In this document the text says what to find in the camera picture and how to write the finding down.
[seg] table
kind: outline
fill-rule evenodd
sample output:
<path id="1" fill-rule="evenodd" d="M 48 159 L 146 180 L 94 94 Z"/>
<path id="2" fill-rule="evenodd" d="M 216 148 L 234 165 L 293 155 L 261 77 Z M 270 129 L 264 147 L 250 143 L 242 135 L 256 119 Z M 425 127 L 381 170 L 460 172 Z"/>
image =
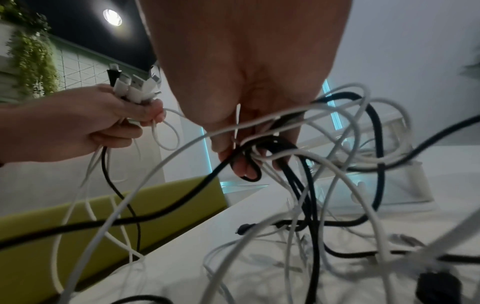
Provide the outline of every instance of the table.
<path id="1" fill-rule="evenodd" d="M 458 152 L 465 153 L 464 150 L 459 148 Z M 474 148 L 469 156 L 463 155 L 462 158 L 465 161 L 476 159 L 478 152 L 479 148 Z M 439 160 L 451 155 L 450 153 L 450 147 L 442 151 L 436 149 L 421 159 L 424 160 L 424 170 L 438 209 L 415 214 L 383 215 L 382 222 L 387 232 L 405 233 L 428 243 L 478 208 L 480 164 L 466 163 L 455 167 L 446 164 L 446 167 L 450 166 L 450 170 L 439 170 Z M 285 211 L 287 196 L 288 192 L 280 186 L 269 185 L 148 254 L 143 264 L 127 266 L 81 292 L 71 303 L 109 304 L 134 294 L 163 295 L 175 304 L 196 303 L 209 282 L 202 267 L 204 256 L 213 248 L 237 239 L 235 231 L 241 224 L 259 222 L 269 215 Z M 363 224 L 358 230 L 370 232 L 370 224 Z M 282 238 L 273 235 L 269 239 Z M 326 230 L 325 241 L 336 251 L 356 252 L 373 248 L 370 241 L 333 227 Z M 479 241 L 480 237 L 476 237 L 453 252 L 479 254 Z M 283 262 L 284 249 L 284 244 L 275 241 L 254 241 L 243 251 L 224 280 L 237 303 L 287 302 L 283 268 L 273 266 L 275 260 Z M 210 264 L 213 269 L 227 252 L 228 249 L 215 256 Z M 354 267 L 342 259 L 332 257 L 331 261 L 340 268 Z M 302 266 L 295 246 L 292 248 L 291 265 Z M 480 267 L 469 265 L 456 268 L 463 283 L 463 294 L 470 297 L 480 279 Z M 302 303 L 309 278 L 306 273 L 290 273 L 294 302 Z M 416 281 L 405 277 L 398 278 L 397 281 L 398 302 L 413 303 Z M 385 303 L 383 285 L 379 278 L 352 285 L 324 273 L 320 277 L 318 294 L 322 303 L 328 304 L 337 303 L 339 300 L 342 303 Z M 215 297 L 214 303 L 225 302 L 220 295 Z"/>

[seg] yellow bench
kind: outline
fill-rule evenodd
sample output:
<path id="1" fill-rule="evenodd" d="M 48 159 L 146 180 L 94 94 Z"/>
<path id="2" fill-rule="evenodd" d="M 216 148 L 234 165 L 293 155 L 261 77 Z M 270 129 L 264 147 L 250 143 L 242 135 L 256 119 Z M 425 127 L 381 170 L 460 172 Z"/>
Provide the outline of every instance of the yellow bench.
<path id="1" fill-rule="evenodd" d="M 163 209 L 193 189 L 202 179 L 203 177 L 199 177 L 144 188 L 134 198 L 131 205 L 137 215 Z M 112 212 L 112 206 L 107 196 L 92 199 L 90 203 L 98 219 L 105 219 Z M 206 220 L 226 207 L 227 203 L 219 180 L 215 179 L 202 192 L 176 211 L 159 219 L 141 223 L 141 248 L 152 247 L 161 240 Z M 0 239 L 58 226 L 67 208 L 68 204 L 64 204 L 0 218 Z M 125 210 L 121 216 L 131 217 L 128 210 Z M 88 220 L 90 218 L 83 202 L 78 203 L 69 223 Z M 131 245 L 135 248 L 137 243 L 136 226 L 132 224 L 125 228 Z M 96 231 L 97 229 L 83 230 L 67 233 L 62 237 L 58 250 L 58 272 L 63 284 Z M 113 227 L 109 232 L 124 242 L 119 227 Z M 0 251 L 0 303 L 39 303 L 56 295 L 50 278 L 50 254 L 54 238 L 49 237 Z M 95 250 L 81 279 L 92 277 L 102 270 L 124 261 L 127 257 L 128 253 L 125 250 L 104 238 Z"/>

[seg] ceiling light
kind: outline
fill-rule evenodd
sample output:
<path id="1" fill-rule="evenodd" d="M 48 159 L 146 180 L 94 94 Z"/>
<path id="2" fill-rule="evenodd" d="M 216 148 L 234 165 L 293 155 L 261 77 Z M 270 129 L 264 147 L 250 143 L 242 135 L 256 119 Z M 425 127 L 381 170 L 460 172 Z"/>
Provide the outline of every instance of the ceiling light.
<path id="1" fill-rule="evenodd" d="M 108 23 L 110 23 L 113 26 L 118 27 L 119 25 L 122 24 L 122 19 L 120 15 L 117 14 L 117 12 L 115 11 L 105 10 L 103 11 L 103 17 L 105 18 L 105 20 L 108 21 Z"/>

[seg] black ceiling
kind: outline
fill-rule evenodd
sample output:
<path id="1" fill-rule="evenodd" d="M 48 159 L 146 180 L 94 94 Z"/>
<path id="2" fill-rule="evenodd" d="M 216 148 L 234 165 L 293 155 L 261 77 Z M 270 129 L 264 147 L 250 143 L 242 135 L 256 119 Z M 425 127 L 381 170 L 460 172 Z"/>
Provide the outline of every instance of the black ceiling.
<path id="1" fill-rule="evenodd" d="M 87 49 L 147 71 L 155 62 L 134 0 L 23 0 L 47 17 L 51 33 Z M 103 11 L 111 9 L 122 18 L 110 25 Z"/>

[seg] green plant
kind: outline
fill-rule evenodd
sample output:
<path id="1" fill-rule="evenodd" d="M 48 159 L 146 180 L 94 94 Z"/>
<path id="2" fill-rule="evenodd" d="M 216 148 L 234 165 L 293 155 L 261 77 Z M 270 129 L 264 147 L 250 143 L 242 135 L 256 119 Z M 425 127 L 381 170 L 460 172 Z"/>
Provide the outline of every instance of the green plant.
<path id="1" fill-rule="evenodd" d="M 8 43 L 10 65 L 18 70 L 17 88 L 22 97 L 38 97 L 58 90 L 57 70 L 47 35 L 45 16 L 29 11 L 15 0 L 0 7 L 0 18 L 18 25 Z"/>

